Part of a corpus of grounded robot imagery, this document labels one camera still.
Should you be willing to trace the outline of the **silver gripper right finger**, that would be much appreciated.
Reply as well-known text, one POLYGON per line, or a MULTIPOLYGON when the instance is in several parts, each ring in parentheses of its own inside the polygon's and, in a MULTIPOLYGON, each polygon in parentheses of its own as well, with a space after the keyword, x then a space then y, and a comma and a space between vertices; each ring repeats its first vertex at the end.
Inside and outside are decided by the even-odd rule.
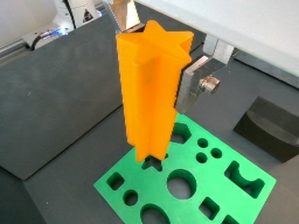
POLYGON ((229 63, 233 46, 207 35, 201 50, 203 54, 181 70, 175 101, 175 109, 180 114, 189 110, 201 93, 216 92, 220 80, 212 75, 229 63))

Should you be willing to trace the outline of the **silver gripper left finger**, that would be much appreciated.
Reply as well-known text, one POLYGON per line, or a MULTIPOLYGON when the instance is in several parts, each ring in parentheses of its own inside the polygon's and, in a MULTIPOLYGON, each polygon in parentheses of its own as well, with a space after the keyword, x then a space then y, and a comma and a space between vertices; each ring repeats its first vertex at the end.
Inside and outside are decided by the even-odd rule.
POLYGON ((117 33, 141 32, 145 25, 140 22, 133 0, 113 0, 112 17, 116 21, 117 33))

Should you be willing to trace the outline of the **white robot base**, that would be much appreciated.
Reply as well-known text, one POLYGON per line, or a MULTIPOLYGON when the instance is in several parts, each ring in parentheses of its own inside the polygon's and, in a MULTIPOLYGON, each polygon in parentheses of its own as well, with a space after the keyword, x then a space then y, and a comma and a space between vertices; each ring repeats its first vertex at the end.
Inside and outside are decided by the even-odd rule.
POLYGON ((23 35, 23 40, 32 51, 100 16, 93 0, 53 0, 53 2, 56 15, 51 23, 23 35))

